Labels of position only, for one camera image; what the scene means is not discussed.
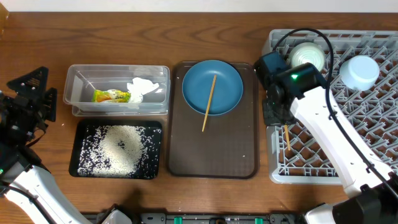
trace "yellow snack package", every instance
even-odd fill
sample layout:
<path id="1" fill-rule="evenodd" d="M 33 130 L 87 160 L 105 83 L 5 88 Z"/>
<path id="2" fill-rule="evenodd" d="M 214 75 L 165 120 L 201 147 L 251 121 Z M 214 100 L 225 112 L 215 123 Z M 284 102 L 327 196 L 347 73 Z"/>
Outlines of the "yellow snack package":
<path id="1" fill-rule="evenodd" d="M 120 90 L 94 90 L 93 99 L 95 103 L 127 103 L 131 94 Z"/>

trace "brown tray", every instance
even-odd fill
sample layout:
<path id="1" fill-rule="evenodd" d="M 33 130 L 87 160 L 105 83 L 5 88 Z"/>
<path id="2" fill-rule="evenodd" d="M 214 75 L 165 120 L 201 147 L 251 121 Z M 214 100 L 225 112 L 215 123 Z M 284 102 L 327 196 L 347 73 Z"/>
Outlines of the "brown tray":
<path id="1" fill-rule="evenodd" d="M 194 111 L 182 95 L 182 81 L 197 62 L 174 68 L 167 167 L 173 175 L 248 179 L 259 167 L 258 84 L 251 65 L 231 63 L 243 81 L 243 96 L 230 112 L 209 116 Z"/>

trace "wooden chopstick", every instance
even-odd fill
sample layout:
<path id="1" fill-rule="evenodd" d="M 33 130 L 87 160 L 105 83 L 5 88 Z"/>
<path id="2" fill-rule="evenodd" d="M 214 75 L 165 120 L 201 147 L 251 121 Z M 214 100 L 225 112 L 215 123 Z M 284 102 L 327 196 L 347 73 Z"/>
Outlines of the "wooden chopstick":
<path id="1" fill-rule="evenodd" d="M 285 124 L 285 137 L 286 137 L 287 149 L 290 151 L 290 139 L 289 139 L 289 130 L 287 129 L 287 124 Z"/>
<path id="2" fill-rule="evenodd" d="M 210 109 L 210 104 L 211 104 L 211 97 L 213 97 L 213 90 L 214 90 L 214 86 L 216 84 L 216 77 L 217 77 L 217 75 L 214 75 L 213 84 L 211 86 L 211 91 L 210 91 L 210 96 L 209 96 L 209 102 L 207 103 L 205 120 L 203 121 L 203 127 L 201 129 L 202 132 L 205 131 L 207 115 L 209 114 L 209 109 Z"/>

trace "blue bowl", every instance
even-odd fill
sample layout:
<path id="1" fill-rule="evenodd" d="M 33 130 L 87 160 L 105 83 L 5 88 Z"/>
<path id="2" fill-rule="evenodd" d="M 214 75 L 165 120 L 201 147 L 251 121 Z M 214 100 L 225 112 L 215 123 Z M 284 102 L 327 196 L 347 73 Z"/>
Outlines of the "blue bowl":
<path id="1" fill-rule="evenodd" d="M 231 111 L 242 98 L 242 78 L 234 67 L 219 60 L 197 63 L 185 74 L 182 94 L 188 105 L 201 114 L 206 113 L 214 75 L 217 78 L 209 115 Z"/>

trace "dish rack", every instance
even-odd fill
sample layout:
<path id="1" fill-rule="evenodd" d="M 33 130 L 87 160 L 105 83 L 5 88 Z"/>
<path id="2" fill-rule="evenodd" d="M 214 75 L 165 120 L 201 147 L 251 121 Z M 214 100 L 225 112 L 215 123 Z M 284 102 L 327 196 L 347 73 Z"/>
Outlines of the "dish rack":
<path id="1" fill-rule="evenodd" d="M 277 41 L 291 30 L 273 30 L 262 54 L 271 52 Z M 333 79 L 330 89 L 340 109 L 363 137 L 366 144 L 398 173 L 398 32 L 361 30 L 320 30 L 333 46 Z M 322 37 L 301 31 L 286 38 L 277 48 L 284 57 L 298 44 L 313 42 L 322 47 L 326 76 L 330 63 L 329 48 Z M 354 91 L 340 80 L 340 66 L 356 55 L 373 58 L 380 67 L 375 85 Z M 308 129 L 297 122 L 289 126 L 291 150 L 287 149 L 283 127 L 267 127 L 269 176 L 278 184 L 340 185 L 331 162 Z"/>

